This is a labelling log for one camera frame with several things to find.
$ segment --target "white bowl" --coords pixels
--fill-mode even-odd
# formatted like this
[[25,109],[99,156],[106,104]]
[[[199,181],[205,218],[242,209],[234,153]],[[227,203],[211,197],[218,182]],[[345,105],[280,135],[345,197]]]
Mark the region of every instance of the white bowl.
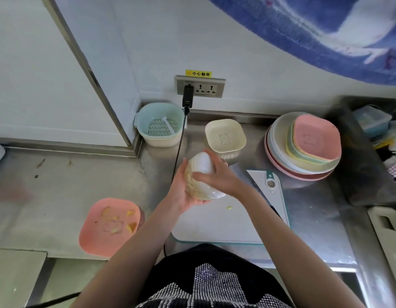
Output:
[[295,172],[304,174],[322,174],[333,170],[338,165],[341,158],[328,162],[327,164],[312,164],[293,158],[286,152],[288,128],[293,124],[297,117],[303,114],[309,113],[287,113],[275,120],[271,125],[271,143],[273,150],[276,152],[280,160],[283,161],[283,164]]
[[212,188],[202,181],[193,179],[193,172],[201,172],[204,174],[215,173],[214,165],[209,154],[200,152],[190,159],[185,170],[185,190],[190,196],[200,200],[215,200],[225,197],[225,193]]
[[219,154],[241,150],[247,144],[242,126],[230,118],[208,123],[205,135],[211,149]]

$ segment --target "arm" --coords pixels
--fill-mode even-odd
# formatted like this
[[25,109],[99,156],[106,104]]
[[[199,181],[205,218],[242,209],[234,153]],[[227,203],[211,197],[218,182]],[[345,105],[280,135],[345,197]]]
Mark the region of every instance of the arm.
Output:
[[204,204],[185,194],[184,172],[178,168],[168,195],[144,225],[93,277],[71,308],[129,307],[135,305],[156,259],[178,217],[195,204]]
[[239,180],[215,153],[206,152],[214,162],[216,173],[193,173],[193,178],[242,203],[298,307],[365,307],[324,261],[276,215],[255,189]]

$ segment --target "stack of plates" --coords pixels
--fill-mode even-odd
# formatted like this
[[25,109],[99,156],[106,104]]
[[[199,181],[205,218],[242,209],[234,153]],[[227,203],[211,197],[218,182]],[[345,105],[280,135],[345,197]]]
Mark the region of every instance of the stack of plates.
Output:
[[339,153],[336,159],[324,164],[315,164],[288,153],[288,132],[290,128],[293,128],[294,121],[305,114],[308,115],[308,113],[301,112],[288,113],[276,119],[265,135],[265,151],[268,159],[281,172],[299,180],[316,181],[332,173],[341,155]]

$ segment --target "person's right hand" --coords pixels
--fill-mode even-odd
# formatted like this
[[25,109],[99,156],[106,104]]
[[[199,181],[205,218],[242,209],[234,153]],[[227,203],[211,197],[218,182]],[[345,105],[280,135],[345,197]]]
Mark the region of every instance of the person's right hand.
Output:
[[212,163],[214,164],[215,173],[203,174],[194,172],[192,173],[192,178],[197,181],[202,181],[227,195],[236,197],[245,183],[231,171],[228,164],[226,164],[215,152],[210,150],[204,150],[204,152],[210,155]]

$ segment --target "pink plate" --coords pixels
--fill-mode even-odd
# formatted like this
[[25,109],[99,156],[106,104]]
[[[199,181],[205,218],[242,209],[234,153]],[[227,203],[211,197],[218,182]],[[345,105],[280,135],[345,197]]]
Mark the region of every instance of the pink plate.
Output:
[[137,231],[140,219],[140,208],[131,201],[99,200],[81,228],[80,246],[89,254],[111,257]]
[[271,152],[269,151],[269,147],[267,144],[267,136],[268,136],[268,132],[269,129],[267,131],[267,133],[265,134],[264,137],[264,147],[265,147],[265,152],[267,153],[268,159],[271,161],[271,163],[281,172],[283,172],[284,174],[288,175],[289,177],[295,178],[295,179],[299,179],[299,180],[303,180],[303,181],[317,181],[317,180],[321,180],[324,179],[325,177],[327,177],[329,174],[332,173],[333,170],[326,172],[326,173],[322,173],[322,174],[299,174],[296,172],[293,172],[289,169],[287,169],[286,167],[284,167],[283,165],[279,164],[274,157],[271,155]]
[[295,119],[293,140],[302,152],[325,160],[341,156],[341,137],[334,124],[323,118],[304,114]]

